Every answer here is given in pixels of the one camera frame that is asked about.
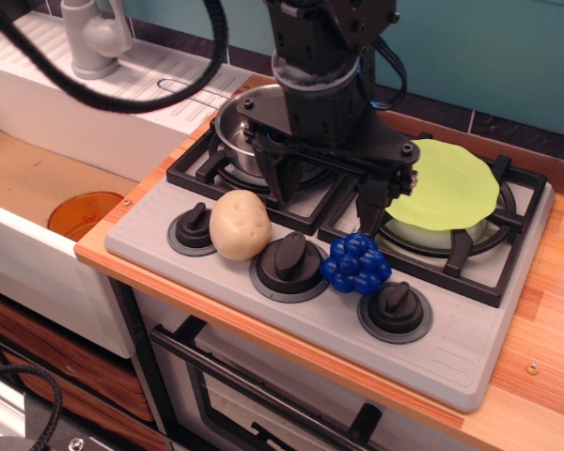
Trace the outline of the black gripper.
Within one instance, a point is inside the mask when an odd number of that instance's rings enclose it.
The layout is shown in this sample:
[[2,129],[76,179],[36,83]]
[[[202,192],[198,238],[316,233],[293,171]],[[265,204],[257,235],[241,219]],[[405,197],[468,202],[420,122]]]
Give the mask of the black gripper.
[[393,196],[417,183],[419,151],[388,125],[351,81],[340,87],[293,89],[247,100],[248,140],[272,196],[288,203],[304,176],[303,163],[359,178],[356,200],[360,232],[375,235]]

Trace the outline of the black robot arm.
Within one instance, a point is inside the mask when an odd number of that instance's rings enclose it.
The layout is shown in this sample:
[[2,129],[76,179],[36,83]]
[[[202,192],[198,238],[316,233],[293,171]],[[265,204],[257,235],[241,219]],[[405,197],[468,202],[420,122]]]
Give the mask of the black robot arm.
[[270,1],[271,94],[242,102],[259,171],[274,198],[292,199],[309,163],[358,182],[360,230],[373,237],[391,202],[411,193],[419,149],[380,116],[375,54],[404,67],[382,33],[394,1]]

